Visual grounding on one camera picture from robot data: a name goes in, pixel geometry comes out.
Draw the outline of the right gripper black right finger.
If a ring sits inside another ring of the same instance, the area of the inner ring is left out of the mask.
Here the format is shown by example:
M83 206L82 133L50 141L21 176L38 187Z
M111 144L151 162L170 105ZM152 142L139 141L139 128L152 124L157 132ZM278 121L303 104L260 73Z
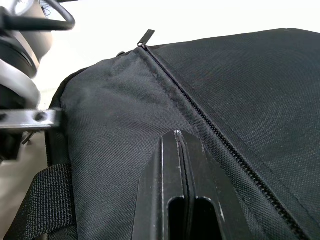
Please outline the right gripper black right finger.
M192 240L245 240L247 223L233 185L219 163L194 135L178 131L194 194Z

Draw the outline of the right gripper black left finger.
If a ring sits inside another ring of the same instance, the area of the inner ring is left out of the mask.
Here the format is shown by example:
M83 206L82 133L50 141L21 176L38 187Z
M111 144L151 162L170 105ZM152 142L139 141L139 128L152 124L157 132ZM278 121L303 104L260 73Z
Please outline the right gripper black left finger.
M134 240L188 240L193 218L189 151L183 131L161 136L139 180Z

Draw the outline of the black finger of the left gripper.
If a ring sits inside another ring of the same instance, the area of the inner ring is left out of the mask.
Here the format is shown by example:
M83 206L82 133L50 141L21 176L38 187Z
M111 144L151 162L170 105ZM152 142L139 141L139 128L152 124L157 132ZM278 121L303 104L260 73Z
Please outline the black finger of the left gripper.
M0 111L1 130L50 130L63 119L61 109L14 109Z

